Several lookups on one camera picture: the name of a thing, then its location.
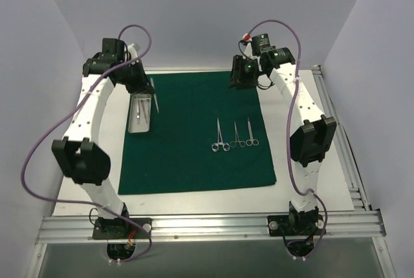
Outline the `silver tweezers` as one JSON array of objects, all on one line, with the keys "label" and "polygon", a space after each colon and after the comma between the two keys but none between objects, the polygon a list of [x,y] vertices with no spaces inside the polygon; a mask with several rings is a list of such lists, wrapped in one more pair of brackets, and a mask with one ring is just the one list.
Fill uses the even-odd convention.
[{"label": "silver tweezers", "polygon": [[155,82],[154,82],[153,78],[150,78],[150,83],[151,83],[151,86],[153,88],[153,98],[154,98],[154,101],[155,101],[155,107],[156,107],[157,113],[159,114],[160,111],[159,111],[158,97],[157,97],[157,92],[156,92],[156,89],[155,89]]},{"label": "silver tweezers", "polygon": [[151,98],[143,99],[142,108],[143,108],[144,119],[146,121],[146,124],[149,125],[150,115],[151,115]]},{"label": "silver tweezers", "polygon": [[135,110],[136,110],[136,124],[140,125],[140,117],[141,117],[141,105],[142,105],[142,100],[137,98],[135,100]]}]

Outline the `silver surgical scissors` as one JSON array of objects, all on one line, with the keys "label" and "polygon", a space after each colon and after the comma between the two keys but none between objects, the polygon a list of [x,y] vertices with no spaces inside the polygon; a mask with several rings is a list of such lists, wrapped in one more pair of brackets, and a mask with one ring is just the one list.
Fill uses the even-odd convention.
[{"label": "silver surgical scissors", "polygon": [[252,130],[252,124],[249,118],[247,118],[247,126],[248,126],[248,134],[249,134],[249,138],[246,140],[246,145],[251,147],[251,146],[258,146],[259,145],[259,140],[254,138],[253,135],[253,130]]}]

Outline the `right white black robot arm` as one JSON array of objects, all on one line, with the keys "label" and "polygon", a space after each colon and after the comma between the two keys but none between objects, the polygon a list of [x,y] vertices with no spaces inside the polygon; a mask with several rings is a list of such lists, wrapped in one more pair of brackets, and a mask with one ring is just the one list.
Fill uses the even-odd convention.
[{"label": "right white black robot arm", "polygon": [[311,226],[308,215],[318,209],[317,184],[321,164],[330,149],[337,123],[316,105],[299,75],[299,58],[287,48],[270,44],[268,34],[245,34],[245,50],[232,61],[229,86],[256,89],[266,76],[278,89],[287,114],[287,163],[294,195],[289,204],[288,229],[300,235]]}]

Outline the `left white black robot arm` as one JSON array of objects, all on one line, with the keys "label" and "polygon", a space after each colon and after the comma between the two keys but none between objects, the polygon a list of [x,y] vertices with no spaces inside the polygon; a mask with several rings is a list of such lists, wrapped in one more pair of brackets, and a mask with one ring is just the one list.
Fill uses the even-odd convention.
[{"label": "left white black robot arm", "polygon": [[102,49],[83,64],[82,87],[76,112],[52,153],[65,177],[88,194],[98,212],[98,226],[116,239],[131,229],[127,207],[109,180],[111,159],[99,146],[98,136],[107,101],[117,85],[129,94],[152,92],[138,55],[137,44],[105,38]]}]

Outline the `green surgical cloth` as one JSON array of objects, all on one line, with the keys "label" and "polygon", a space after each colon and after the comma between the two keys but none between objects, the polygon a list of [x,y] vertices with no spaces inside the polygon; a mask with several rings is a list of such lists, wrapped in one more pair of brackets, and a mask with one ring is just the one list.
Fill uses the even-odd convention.
[{"label": "green surgical cloth", "polygon": [[[182,193],[270,186],[276,173],[256,90],[229,89],[230,73],[153,75],[159,111],[147,133],[124,136],[121,195]],[[223,140],[249,138],[250,119],[258,146],[213,152],[217,118]]]}]

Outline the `silver metal instrument tray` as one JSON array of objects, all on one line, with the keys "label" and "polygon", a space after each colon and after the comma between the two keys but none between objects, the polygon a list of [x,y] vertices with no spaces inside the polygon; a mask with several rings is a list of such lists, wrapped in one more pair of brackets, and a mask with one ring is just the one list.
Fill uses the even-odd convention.
[{"label": "silver metal instrument tray", "polygon": [[131,134],[138,134],[138,133],[147,133],[150,130],[150,122],[149,125],[146,124],[144,119],[144,112],[141,105],[141,117],[140,117],[140,125],[136,124],[136,110],[135,110],[135,100],[139,98],[143,101],[143,99],[151,98],[152,95],[150,94],[134,94],[130,98],[130,105],[129,105],[129,118],[128,118],[128,125],[127,130]]}]

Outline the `silver curved hemostat forceps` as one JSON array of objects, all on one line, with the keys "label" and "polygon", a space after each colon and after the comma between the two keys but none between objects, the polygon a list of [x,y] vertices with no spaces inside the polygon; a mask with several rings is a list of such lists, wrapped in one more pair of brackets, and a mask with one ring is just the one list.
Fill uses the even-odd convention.
[{"label": "silver curved hemostat forceps", "polygon": [[219,121],[218,118],[217,118],[217,141],[216,142],[225,142],[223,140],[223,136],[222,136],[222,132],[221,132],[221,126],[220,126],[220,121]]}]

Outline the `silver straight hemostat forceps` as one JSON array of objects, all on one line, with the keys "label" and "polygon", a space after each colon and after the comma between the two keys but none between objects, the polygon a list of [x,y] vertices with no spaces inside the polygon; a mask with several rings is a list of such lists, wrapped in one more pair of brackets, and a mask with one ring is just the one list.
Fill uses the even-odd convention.
[{"label": "silver straight hemostat forceps", "polygon": [[239,133],[238,133],[238,130],[237,130],[237,124],[236,124],[236,122],[234,122],[234,132],[235,132],[235,137],[234,137],[234,140],[230,142],[230,147],[231,148],[235,148],[237,146],[239,146],[239,147],[245,147],[246,146],[246,143],[245,143],[244,140],[241,140],[240,137],[239,137]]}]

